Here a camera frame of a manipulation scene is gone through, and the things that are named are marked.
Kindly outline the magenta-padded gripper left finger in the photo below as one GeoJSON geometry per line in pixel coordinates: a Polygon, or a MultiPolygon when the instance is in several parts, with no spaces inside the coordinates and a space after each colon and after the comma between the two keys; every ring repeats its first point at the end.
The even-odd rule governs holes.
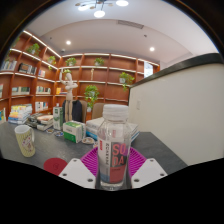
{"type": "Polygon", "coordinates": [[[91,149],[80,159],[73,158],[59,176],[84,188],[94,189],[98,175],[97,148],[91,149]]]}

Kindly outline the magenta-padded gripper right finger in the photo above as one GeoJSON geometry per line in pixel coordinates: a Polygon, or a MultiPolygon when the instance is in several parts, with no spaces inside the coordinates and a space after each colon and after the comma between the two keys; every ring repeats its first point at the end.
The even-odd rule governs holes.
{"type": "Polygon", "coordinates": [[[130,148],[128,171],[132,188],[141,188],[167,175],[154,159],[147,159],[134,148],[130,148]]]}

